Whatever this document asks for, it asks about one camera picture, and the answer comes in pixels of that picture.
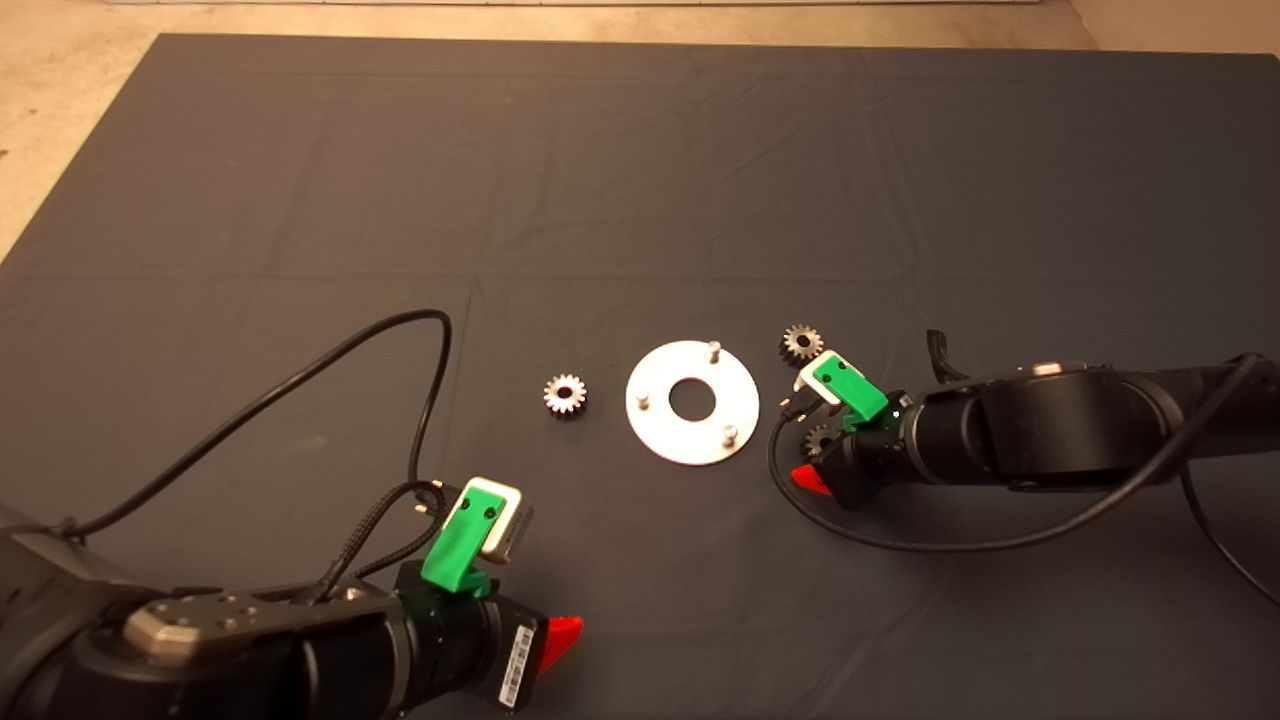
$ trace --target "metal gear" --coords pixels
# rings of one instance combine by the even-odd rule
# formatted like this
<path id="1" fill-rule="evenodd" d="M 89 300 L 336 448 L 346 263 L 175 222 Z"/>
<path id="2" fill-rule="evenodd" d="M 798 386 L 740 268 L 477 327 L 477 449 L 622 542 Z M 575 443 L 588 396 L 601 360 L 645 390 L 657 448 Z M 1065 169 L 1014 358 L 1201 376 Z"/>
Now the metal gear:
<path id="1" fill-rule="evenodd" d="M 809 457 L 817 457 L 837 439 L 840 439 L 840 430 L 836 428 L 827 424 L 814 425 L 804 434 L 804 454 Z"/>
<path id="2" fill-rule="evenodd" d="M 822 355 L 822 336 L 809 325 L 791 325 L 783 331 L 782 343 L 778 346 L 782 359 L 796 368 Z"/>
<path id="3" fill-rule="evenodd" d="M 558 418 L 567 418 L 586 405 L 586 383 L 577 375 L 554 375 L 543 387 L 543 402 Z"/>

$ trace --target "label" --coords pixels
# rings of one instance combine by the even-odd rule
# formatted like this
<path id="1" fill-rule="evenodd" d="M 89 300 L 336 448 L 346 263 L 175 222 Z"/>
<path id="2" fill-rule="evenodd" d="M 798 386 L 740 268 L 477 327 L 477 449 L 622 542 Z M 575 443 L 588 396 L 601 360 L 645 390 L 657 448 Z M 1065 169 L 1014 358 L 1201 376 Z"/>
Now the label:
<path id="1" fill-rule="evenodd" d="M 502 691 L 498 702 L 515 710 L 520 696 L 520 682 L 525 678 L 525 664 L 529 662 L 529 650 L 534 647 L 535 628 L 521 625 L 516 628 L 516 639 L 511 643 L 511 657 L 507 659 L 507 674 L 502 678 Z"/>

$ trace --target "floor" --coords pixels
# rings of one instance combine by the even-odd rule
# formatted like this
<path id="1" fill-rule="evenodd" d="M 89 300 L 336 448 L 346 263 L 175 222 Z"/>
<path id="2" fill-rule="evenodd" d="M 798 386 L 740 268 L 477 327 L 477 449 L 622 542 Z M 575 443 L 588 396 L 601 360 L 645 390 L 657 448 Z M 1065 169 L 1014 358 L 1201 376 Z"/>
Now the floor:
<path id="1" fill-rule="evenodd" d="M 159 32 L 1280 53 L 1280 3 L 412 8 L 3 0 L 0 259 Z"/>

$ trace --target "small gear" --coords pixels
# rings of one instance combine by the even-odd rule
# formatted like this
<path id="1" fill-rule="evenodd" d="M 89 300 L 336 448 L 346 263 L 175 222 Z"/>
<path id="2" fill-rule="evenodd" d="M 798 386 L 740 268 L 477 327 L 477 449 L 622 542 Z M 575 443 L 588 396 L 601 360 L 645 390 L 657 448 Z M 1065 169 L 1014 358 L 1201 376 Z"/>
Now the small gear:
<path id="1" fill-rule="evenodd" d="M 800 368 L 822 354 L 822 336 L 809 325 L 791 325 L 782 333 L 778 351 L 787 364 Z"/>
<path id="2" fill-rule="evenodd" d="M 543 388 L 543 402 L 558 418 L 567 418 L 586 405 L 586 383 L 577 375 L 556 375 Z"/>
<path id="3" fill-rule="evenodd" d="M 831 425 L 814 425 L 804 434 L 804 454 L 809 457 L 822 455 L 823 450 L 840 439 L 840 430 Z"/>

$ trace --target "silver plate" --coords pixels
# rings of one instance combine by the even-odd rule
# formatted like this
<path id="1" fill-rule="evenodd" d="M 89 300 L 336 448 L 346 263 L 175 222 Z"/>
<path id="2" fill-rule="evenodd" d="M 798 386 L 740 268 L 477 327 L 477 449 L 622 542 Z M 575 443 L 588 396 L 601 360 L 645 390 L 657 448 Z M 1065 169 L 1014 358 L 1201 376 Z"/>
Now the silver plate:
<path id="1" fill-rule="evenodd" d="M 686 420 L 671 407 L 671 388 L 701 380 L 716 396 L 716 409 L 701 420 Z M 627 380 L 627 419 L 649 450 L 684 465 L 710 465 L 751 439 L 760 418 L 760 393 L 746 366 L 716 341 L 681 340 L 655 347 L 640 359 Z"/>

